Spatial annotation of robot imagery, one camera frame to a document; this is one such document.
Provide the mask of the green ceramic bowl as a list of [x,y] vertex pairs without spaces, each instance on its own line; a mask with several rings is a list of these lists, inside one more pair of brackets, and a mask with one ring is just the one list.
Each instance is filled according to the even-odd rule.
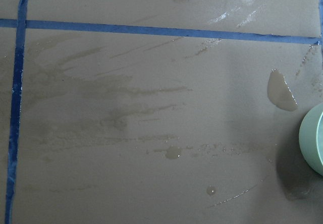
[[299,129],[299,146],[307,164],[322,176],[322,103],[303,118]]

